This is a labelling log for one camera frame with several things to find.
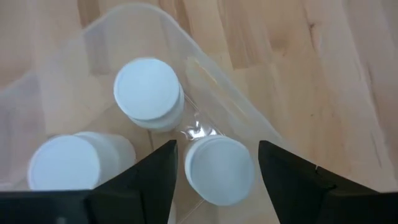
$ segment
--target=transparent plastic box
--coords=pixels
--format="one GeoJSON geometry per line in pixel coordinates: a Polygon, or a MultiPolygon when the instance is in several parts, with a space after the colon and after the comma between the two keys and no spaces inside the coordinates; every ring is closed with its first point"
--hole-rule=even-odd
{"type": "Polygon", "coordinates": [[[246,223],[275,218],[257,161],[258,143],[284,143],[270,123],[243,97],[171,16],[147,4],[119,6],[70,40],[43,67],[0,94],[0,188],[27,190],[30,157],[48,138],[79,131],[120,134],[142,159],[177,139],[180,164],[174,193],[179,223],[246,223]],[[139,128],[118,108],[113,83],[119,69],[137,57],[156,57],[173,67],[185,92],[183,121],[174,131],[139,128]],[[183,170],[190,141],[224,134],[243,143],[256,164],[251,195],[217,207],[191,188],[183,170]]]}

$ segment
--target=white cap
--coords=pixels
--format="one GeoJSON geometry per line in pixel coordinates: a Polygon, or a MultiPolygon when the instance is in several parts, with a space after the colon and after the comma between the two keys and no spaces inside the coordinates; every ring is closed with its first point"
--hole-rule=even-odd
{"type": "Polygon", "coordinates": [[[185,173],[191,186],[205,200],[227,206],[250,194],[255,171],[243,144],[225,136],[208,136],[188,150],[185,173]]]}
{"type": "Polygon", "coordinates": [[[120,109],[132,119],[148,121],[167,114],[180,97],[172,67],[156,58],[138,58],[123,66],[114,83],[120,109]]]}
{"type": "Polygon", "coordinates": [[[32,190],[92,189],[100,178],[96,148],[77,136],[57,136],[41,145],[28,170],[32,190]]]}

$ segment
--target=wood grain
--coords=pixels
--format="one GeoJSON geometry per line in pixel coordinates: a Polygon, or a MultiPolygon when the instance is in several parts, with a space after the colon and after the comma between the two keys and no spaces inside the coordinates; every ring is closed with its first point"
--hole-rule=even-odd
{"type": "MultiPolygon", "coordinates": [[[[0,13],[0,26],[7,32],[0,34],[0,86],[18,79],[29,67],[41,66],[67,39],[112,7],[127,2],[133,0],[1,1],[0,11],[5,13],[0,13]]],[[[376,190],[398,189],[398,105],[394,98],[398,91],[398,7],[394,0],[140,2],[161,7],[173,16],[305,159],[376,190]]],[[[94,74],[84,82],[92,83],[96,93],[109,81],[97,75],[113,74],[119,66],[106,56],[117,47],[93,49],[90,44],[105,42],[106,35],[102,30],[80,40],[80,50],[92,61],[70,59],[70,63],[89,65],[69,70],[94,74]]],[[[51,72],[39,75],[51,76],[51,72]]],[[[40,84],[49,86],[48,80],[40,84]]],[[[64,102],[79,91],[85,93],[73,75],[60,85],[75,90],[65,95],[64,102]]],[[[46,101],[46,96],[50,98],[49,93],[43,95],[44,108],[51,109],[56,102],[46,101]]],[[[70,116],[78,118],[81,129],[120,134],[136,131],[112,105],[112,99],[106,101],[109,105],[90,102],[91,110],[80,107],[81,115],[70,116]],[[99,108],[103,113],[95,114],[99,108]],[[116,118],[114,123],[102,119],[109,116],[116,118]]],[[[49,111],[47,134],[58,134],[62,128],[78,131],[55,122],[57,114],[49,111]]],[[[150,152],[147,149],[179,137],[139,131],[138,136],[130,136],[133,141],[136,138],[143,139],[139,143],[143,157],[150,152]]],[[[186,180],[177,188],[183,192],[178,201],[182,202],[184,195],[192,198],[192,204],[177,205],[180,220],[222,223],[220,217],[226,214],[215,212],[207,203],[186,217],[186,208],[197,202],[198,195],[186,180]]],[[[248,222],[277,223],[271,202],[264,204],[262,215],[248,222]]]]}

